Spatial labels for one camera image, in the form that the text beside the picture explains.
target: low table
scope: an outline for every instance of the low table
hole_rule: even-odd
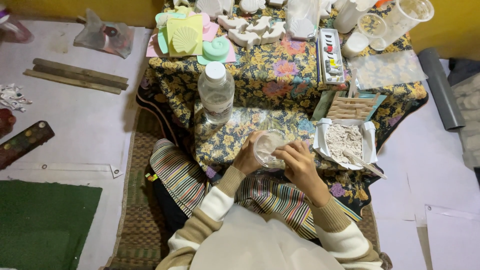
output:
[[[172,8],[168,1],[165,12]],[[372,10],[382,16],[389,11],[390,8],[386,11]],[[235,5],[234,16],[240,16],[240,12]],[[333,17],[323,20],[321,27],[333,28],[337,13],[333,10]],[[272,22],[284,21],[286,17],[282,8],[267,5],[263,11],[243,18],[252,22],[261,16],[271,16]],[[221,27],[217,37],[225,33]],[[348,34],[340,34],[340,42],[344,43],[347,37]],[[346,66],[347,82],[344,85],[317,82],[316,47],[313,42],[284,39],[274,44],[254,46],[248,51],[234,44],[234,49],[237,62],[226,64],[235,79],[234,109],[225,125],[212,125],[203,114],[197,80],[205,67],[199,65],[194,56],[151,58],[138,93],[142,101],[152,104],[155,107],[152,110],[163,114],[163,117],[171,112],[171,116],[166,117],[171,117],[175,124],[169,124],[169,128],[177,135],[184,133],[181,137],[188,144],[185,149],[213,181],[221,178],[248,134],[254,130],[279,129],[289,140],[303,140],[311,146],[316,122],[311,122],[310,117],[320,97],[327,91],[347,90],[351,79],[350,69]],[[368,47],[362,54],[408,49],[411,49],[411,44],[407,34],[383,52]],[[398,124],[427,102],[428,95],[421,82],[372,89],[372,93],[388,95],[371,119],[376,127],[378,151]],[[361,208],[371,201],[368,187],[379,177],[364,170],[346,170],[318,154],[315,162],[319,175],[327,182],[333,196],[360,215]],[[259,174],[285,180],[282,179],[283,172],[278,170],[261,171]]]

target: hand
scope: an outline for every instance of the hand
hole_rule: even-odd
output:
[[[330,200],[327,185],[318,176],[313,156],[304,141],[293,141],[277,147],[272,156],[285,161],[285,176],[312,201],[316,207]]]
[[[249,175],[262,167],[253,154],[253,144],[260,133],[261,131],[253,131],[248,135],[247,140],[243,143],[240,152],[233,161],[232,166],[245,175]]]

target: yellow wall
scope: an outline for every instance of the yellow wall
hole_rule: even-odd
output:
[[[418,53],[435,47],[443,59],[457,57],[480,61],[480,1],[430,2],[435,15],[410,31],[413,49]]]
[[[44,18],[76,19],[90,8],[102,21],[155,27],[163,0],[3,0],[14,13]]]

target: green carpet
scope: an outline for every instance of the green carpet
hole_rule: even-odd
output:
[[[0,267],[75,270],[102,189],[0,181]]]

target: striped skirt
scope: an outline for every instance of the striped skirt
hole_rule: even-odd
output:
[[[212,188],[198,163],[166,139],[155,144],[150,165],[158,176],[157,181],[162,181],[188,217]],[[265,178],[247,177],[235,195],[235,203],[259,214],[280,213],[300,237],[314,239],[317,234],[313,217],[303,198],[304,194],[292,187]],[[361,220],[338,200],[336,202],[352,220]]]

